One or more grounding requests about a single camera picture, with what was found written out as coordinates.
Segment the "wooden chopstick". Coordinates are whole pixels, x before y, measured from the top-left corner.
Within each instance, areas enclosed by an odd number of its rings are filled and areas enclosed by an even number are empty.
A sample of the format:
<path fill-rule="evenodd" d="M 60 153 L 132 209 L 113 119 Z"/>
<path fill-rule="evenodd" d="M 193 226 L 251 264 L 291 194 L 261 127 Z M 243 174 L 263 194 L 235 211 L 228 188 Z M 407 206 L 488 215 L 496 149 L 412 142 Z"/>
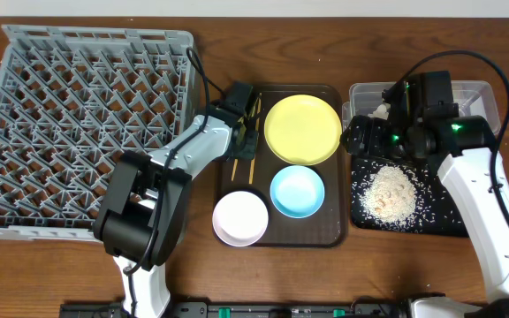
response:
<path fill-rule="evenodd" d="M 256 100 L 256 103 L 255 103 L 255 124 L 254 124 L 254 129 L 255 131 L 258 133 L 258 130 L 259 130 L 259 126 L 260 126 L 260 112 L 261 112 L 261 109 L 262 109 L 262 94 L 258 94 L 258 97 L 257 97 L 257 100 Z M 233 169 L 232 169 L 232 181 L 234 180 L 234 177 L 235 177 L 235 174 L 236 174 L 236 170 L 237 170 L 237 167 L 238 167 L 238 163 L 239 163 L 239 160 L 238 159 L 234 159 L 234 162 L 233 162 Z M 250 166 L 250 174 L 249 174 L 249 184 L 252 184 L 252 173 L 254 172 L 254 163 L 255 163 L 255 158 L 253 158 L 251 160 L 251 166 Z"/>
<path fill-rule="evenodd" d="M 254 129 L 255 129 L 255 132 L 256 132 L 257 136 L 255 138 L 255 143 L 254 143 L 254 157 L 251 160 L 250 166 L 249 166 L 249 180 L 248 180 L 248 184 L 250 184 L 250 185 L 253 184 L 254 173 L 255 173 L 256 148 L 257 148 L 257 145 L 258 145 L 258 135 L 259 135 L 258 132 L 259 132 L 259 127 L 260 127 L 260 114 L 261 114 L 261 111 L 262 111 L 262 94 L 258 94 L 255 106 L 256 106 L 256 108 L 255 108 L 256 112 L 255 112 Z"/>

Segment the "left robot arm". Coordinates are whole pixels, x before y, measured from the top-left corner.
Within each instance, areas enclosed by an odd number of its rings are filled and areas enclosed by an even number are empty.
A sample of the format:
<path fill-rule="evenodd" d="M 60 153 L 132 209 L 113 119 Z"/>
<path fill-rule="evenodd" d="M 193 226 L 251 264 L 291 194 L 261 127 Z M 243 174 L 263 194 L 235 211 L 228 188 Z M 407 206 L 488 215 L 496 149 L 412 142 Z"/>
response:
<path fill-rule="evenodd" d="M 215 107 L 167 145 L 146 155 L 125 151 L 93 224 L 123 276 L 130 317 L 161 317 L 171 302 L 165 263 L 183 237 L 191 185 L 220 157 L 252 158 L 259 111 Z"/>

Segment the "light blue bowl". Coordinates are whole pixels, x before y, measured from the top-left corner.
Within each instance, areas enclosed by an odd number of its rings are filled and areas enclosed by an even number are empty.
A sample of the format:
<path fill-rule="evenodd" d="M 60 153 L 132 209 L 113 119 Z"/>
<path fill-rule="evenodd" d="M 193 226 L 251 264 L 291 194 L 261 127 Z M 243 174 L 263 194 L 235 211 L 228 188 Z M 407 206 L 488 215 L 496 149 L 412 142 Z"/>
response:
<path fill-rule="evenodd" d="M 287 166 L 271 180 L 270 199 L 282 215 L 295 219 L 306 218 L 323 205 L 324 182 L 314 170 L 306 166 Z"/>

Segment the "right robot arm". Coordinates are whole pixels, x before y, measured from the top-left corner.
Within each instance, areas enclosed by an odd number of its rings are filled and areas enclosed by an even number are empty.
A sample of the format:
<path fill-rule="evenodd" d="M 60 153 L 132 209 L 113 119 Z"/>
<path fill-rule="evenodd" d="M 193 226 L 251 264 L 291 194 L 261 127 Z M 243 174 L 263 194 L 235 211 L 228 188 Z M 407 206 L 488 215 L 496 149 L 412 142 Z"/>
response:
<path fill-rule="evenodd" d="M 426 297 L 410 302 L 409 316 L 509 317 L 509 185 L 486 119 L 448 117 L 397 126 L 355 116 L 340 141 L 356 157 L 427 164 L 450 194 L 475 248 L 487 306 Z"/>

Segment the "white cup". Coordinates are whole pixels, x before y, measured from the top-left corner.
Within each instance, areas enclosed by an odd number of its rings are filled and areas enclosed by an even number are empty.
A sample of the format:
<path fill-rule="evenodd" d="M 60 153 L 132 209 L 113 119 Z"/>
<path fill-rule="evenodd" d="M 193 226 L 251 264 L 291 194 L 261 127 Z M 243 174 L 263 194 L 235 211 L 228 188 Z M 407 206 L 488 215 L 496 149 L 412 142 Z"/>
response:
<path fill-rule="evenodd" d="M 153 210 L 155 208 L 155 206 L 156 206 L 156 201 L 155 200 L 146 199 L 146 200 L 140 201 L 139 204 L 142 205 L 145 208 Z"/>

